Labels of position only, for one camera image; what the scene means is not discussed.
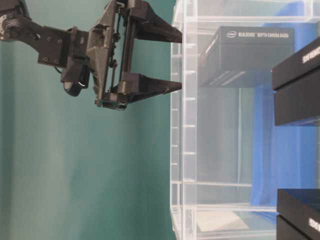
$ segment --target blue cloth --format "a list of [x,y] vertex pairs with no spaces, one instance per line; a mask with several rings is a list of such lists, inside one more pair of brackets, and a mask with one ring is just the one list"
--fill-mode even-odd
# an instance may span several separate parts
[[[288,4],[278,16],[303,16],[303,1]],[[266,27],[294,29],[294,50],[298,51],[317,37],[315,23],[270,23]],[[253,179],[250,203],[276,206],[279,188],[316,188],[316,127],[275,126],[271,83],[254,92]],[[272,221],[276,214],[263,213]]]

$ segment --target robotic arm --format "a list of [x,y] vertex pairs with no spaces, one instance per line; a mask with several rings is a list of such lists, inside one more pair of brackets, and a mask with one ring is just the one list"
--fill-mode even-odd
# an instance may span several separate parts
[[[122,20],[124,46],[120,78],[115,85],[118,62],[114,55]],[[40,26],[31,20],[24,0],[0,2],[0,41],[21,41],[34,48],[39,53],[39,64],[55,67],[61,73],[64,90],[71,96],[77,97],[88,88],[92,74],[98,107],[123,111],[130,103],[182,88],[180,82],[131,72],[135,39],[181,43],[182,33],[157,16],[143,0],[110,0],[90,31]],[[107,87],[109,68],[112,78]]]

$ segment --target transparent acrylic box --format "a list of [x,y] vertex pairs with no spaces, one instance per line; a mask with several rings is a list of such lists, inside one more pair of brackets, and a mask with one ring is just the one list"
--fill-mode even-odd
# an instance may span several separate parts
[[[172,24],[183,44],[171,45],[171,80],[183,89],[171,94],[170,211],[178,240],[275,240],[277,189],[319,188],[319,129],[274,126],[271,70],[284,55],[275,46],[270,62],[256,47],[256,58],[239,60],[240,44],[223,60],[213,50],[221,27],[246,27],[248,36],[286,28],[289,56],[319,36],[319,10],[320,0],[177,0]],[[228,70],[235,60],[239,69]],[[265,67],[249,75],[242,61]],[[215,75],[217,64],[224,70]]]

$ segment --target depth camera box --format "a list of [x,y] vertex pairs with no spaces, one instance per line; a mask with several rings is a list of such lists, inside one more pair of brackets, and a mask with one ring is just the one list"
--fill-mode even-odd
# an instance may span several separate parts
[[257,87],[293,53],[292,28],[221,26],[199,59],[200,86]]
[[279,189],[277,212],[308,238],[320,239],[320,189]]
[[320,126],[320,37],[272,70],[275,125]]
[[311,240],[281,215],[276,217],[276,240]]

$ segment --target teal fabric background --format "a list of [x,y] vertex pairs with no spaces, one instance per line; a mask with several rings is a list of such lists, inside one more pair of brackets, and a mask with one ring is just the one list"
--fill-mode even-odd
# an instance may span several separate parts
[[[174,0],[149,0],[171,22]],[[107,1],[27,0],[32,19],[89,30]],[[170,96],[97,108],[65,94],[23,43],[0,43],[0,238],[173,240]],[[170,79],[170,44],[137,40],[133,72]]]

